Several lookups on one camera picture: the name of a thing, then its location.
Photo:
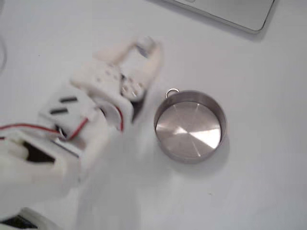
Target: laptop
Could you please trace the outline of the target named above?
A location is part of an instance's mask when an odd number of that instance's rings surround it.
[[[259,33],[275,0],[165,0],[249,33]]]

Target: stainless steel cup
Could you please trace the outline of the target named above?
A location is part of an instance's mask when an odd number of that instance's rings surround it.
[[[198,91],[170,89],[165,97],[154,117],[164,153],[184,163],[207,159],[226,134],[226,117],[220,105]]]

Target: metal ring handle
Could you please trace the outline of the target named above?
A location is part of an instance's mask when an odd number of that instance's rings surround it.
[[[178,90],[178,89],[175,89],[175,88],[169,89],[169,90],[166,92],[166,94],[165,94],[165,98],[168,98],[168,95],[169,95],[170,92],[179,92],[179,90]]]

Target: red wire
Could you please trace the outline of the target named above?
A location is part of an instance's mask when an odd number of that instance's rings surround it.
[[[18,128],[18,127],[27,127],[27,128],[35,128],[35,129],[40,129],[48,132],[53,132],[53,133],[59,133],[58,131],[51,129],[51,128],[46,128],[43,126],[37,126],[37,125],[32,125],[32,124],[25,124],[25,123],[18,123],[18,124],[10,124],[6,126],[0,126],[0,130],[4,130],[7,128]]]
[[[74,139],[78,133],[81,131],[81,129],[85,126],[85,124],[88,122],[88,118],[84,119],[81,124],[76,128],[76,130],[72,133],[70,137],[68,137],[68,140]]]
[[[120,115],[120,119],[121,119],[121,123],[120,123],[120,131],[123,132],[124,131],[124,118],[123,118],[123,113],[121,112],[121,110],[116,107],[118,112],[119,112],[119,115]]]
[[[76,128],[76,130],[72,133],[72,135],[70,135],[68,137],[68,140],[75,138],[87,122],[88,122],[88,118],[84,119],[81,122],[81,124]],[[43,131],[48,131],[48,132],[60,134],[60,132],[58,132],[54,129],[50,129],[50,128],[46,128],[46,127],[38,126],[38,125],[26,124],[26,123],[18,123],[18,124],[10,124],[10,125],[6,125],[6,126],[0,126],[0,130],[4,130],[4,129],[8,129],[8,128],[19,128],[19,127],[34,128],[34,129],[39,129],[39,130],[43,130]]]

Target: white robotic hand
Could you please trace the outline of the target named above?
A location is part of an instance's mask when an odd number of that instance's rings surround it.
[[[147,62],[124,77],[119,64],[133,48]],[[0,222],[78,186],[101,158],[109,132],[132,123],[134,103],[144,100],[161,62],[161,45],[150,38],[94,53],[43,106],[44,127],[14,125],[4,140],[10,126],[0,127]]]
[[[23,208],[16,216],[0,223],[0,230],[63,230],[39,213]]]

